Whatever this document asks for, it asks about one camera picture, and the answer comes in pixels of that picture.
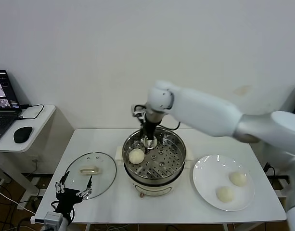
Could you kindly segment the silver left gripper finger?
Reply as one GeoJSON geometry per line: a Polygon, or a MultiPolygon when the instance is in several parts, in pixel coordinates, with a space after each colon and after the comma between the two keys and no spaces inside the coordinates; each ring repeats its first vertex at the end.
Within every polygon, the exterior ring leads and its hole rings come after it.
{"type": "Polygon", "coordinates": [[[55,182],[56,193],[63,193],[64,192],[64,188],[65,188],[64,183],[65,183],[69,173],[70,173],[70,171],[65,172],[65,174],[60,178],[60,180],[55,182]]]}
{"type": "Polygon", "coordinates": [[[89,195],[92,193],[92,176],[90,176],[88,184],[86,188],[78,193],[76,193],[76,196],[82,198],[82,200],[88,199],[89,195]]]}

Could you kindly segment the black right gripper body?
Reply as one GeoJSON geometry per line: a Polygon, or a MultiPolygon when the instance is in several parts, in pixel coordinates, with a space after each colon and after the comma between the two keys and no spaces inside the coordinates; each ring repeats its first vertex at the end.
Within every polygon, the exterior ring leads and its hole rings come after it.
{"type": "Polygon", "coordinates": [[[141,123],[140,138],[147,137],[148,140],[152,141],[154,139],[155,129],[159,124],[160,123],[151,123],[149,121],[141,123]]]}

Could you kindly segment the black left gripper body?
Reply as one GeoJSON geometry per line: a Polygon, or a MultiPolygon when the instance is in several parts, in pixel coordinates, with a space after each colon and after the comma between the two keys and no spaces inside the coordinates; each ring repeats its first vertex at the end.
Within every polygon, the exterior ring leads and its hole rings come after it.
{"type": "Polygon", "coordinates": [[[56,193],[56,199],[58,200],[57,213],[70,213],[75,204],[81,203],[80,191],[75,189],[64,188],[64,191],[56,193]]]}

